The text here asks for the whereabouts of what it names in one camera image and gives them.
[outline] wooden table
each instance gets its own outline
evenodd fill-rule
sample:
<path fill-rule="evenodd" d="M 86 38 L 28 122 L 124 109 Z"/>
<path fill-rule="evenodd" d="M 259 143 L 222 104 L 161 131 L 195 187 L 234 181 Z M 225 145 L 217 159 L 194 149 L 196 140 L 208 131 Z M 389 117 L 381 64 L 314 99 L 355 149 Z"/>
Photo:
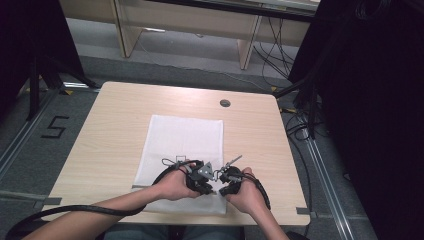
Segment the wooden table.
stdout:
<path fill-rule="evenodd" d="M 220 101 L 231 102 L 222 107 Z M 284 126 L 271 95 L 107 82 L 103 85 L 50 197 L 61 206 L 92 204 L 131 191 L 152 114 L 224 121 L 224 162 L 252 167 L 280 225 L 306 225 L 306 208 Z M 45 206 L 50 209 L 56 206 Z M 223 216 L 141 212 L 124 222 L 254 225 L 228 204 Z"/>

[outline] white cloth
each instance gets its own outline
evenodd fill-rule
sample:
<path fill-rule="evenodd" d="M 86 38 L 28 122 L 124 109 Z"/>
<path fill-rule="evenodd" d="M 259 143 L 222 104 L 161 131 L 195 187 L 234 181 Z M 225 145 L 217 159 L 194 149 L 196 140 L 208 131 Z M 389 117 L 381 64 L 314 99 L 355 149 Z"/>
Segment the white cloth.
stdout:
<path fill-rule="evenodd" d="M 162 163 L 163 158 L 175 162 L 176 156 L 186 156 L 187 159 L 202 160 L 205 164 L 211 162 L 213 170 L 220 169 L 223 166 L 223 125 L 222 120 L 153 115 L 134 185 L 150 186 L 167 168 Z M 225 214 L 226 200 L 218 192 L 223 184 L 208 183 L 217 195 L 178 201 L 160 200 L 148 204 L 145 211 Z"/>

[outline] hand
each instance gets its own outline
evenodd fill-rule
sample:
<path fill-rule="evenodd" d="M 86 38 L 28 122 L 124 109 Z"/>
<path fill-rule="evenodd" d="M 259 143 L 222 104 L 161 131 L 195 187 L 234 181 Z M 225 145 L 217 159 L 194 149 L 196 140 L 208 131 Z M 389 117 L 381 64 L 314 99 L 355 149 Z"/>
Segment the hand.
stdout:
<path fill-rule="evenodd" d="M 242 172 L 253 175 L 250 167 L 245 168 Z M 251 180 L 246 178 L 243 179 L 240 190 L 237 194 L 228 194 L 225 198 L 240 212 L 248 213 L 250 215 L 252 215 L 252 213 L 254 213 L 257 209 L 267 208 L 261 192 L 256 188 L 255 184 Z"/>
<path fill-rule="evenodd" d="M 180 170 L 184 173 L 187 172 L 184 167 L 180 167 Z M 200 193 L 187 188 L 186 175 L 180 170 L 166 174 L 156 185 L 153 185 L 160 188 L 159 197 L 161 199 L 175 201 L 181 198 L 196 198 L 200 196 Z"/>

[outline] forearm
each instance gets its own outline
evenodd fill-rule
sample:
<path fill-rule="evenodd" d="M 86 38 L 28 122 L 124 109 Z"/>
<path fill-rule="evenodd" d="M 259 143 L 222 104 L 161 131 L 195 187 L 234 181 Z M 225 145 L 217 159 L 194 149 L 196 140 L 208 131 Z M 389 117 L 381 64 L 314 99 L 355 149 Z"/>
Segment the forearm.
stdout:
<path fill-rule="evenodd" d="M 160 190 L 149 187 L 93 205 L 134 210 L 159 199 Z M 123 217 L 91 212 L 70 212 L 48 223 L 25 239 L 94 239 Z"/>
<path fill-rule="evenodd" d="M 259 208 L 251 214 L 252 218 L 262 229 L 268 240 L 289 240 L 287 235 L 278 225 L 271 211 L 267 208 Z"/>

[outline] black panel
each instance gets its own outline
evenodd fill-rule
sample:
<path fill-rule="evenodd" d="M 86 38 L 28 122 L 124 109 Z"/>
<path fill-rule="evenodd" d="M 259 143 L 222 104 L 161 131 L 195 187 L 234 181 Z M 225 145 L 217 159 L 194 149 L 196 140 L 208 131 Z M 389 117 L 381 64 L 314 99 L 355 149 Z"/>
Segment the black panel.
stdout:
<path fill-rule="evenodd" d="M 379 239 L 418 239 L 424 202 L 424 15 L 393 1 L 357 21 L 319 84 L 328 127 Z"/>
<path fill-rule="evenodd" d="M 337 23 L 346 14 L 349 3 L 354 0 L 321 0 L 315 16 L 334 20 L 333 23 L 315 22 L 310 25 L 302 42 L 296 61 L 290 72 L 289 80 L 293 83 L 303 79 L 313 67 L 325 44 L 330 39 Z"/>
<path fill-rule="evenodd" d="M 0 116 L 29 77 L 29 63 L 35 55 L 59 60 L 84 75 L 58 0 L 3 1 L 0 31 Z M 57 71 L 46 66 L 38 66 L 44 77 Z"/>

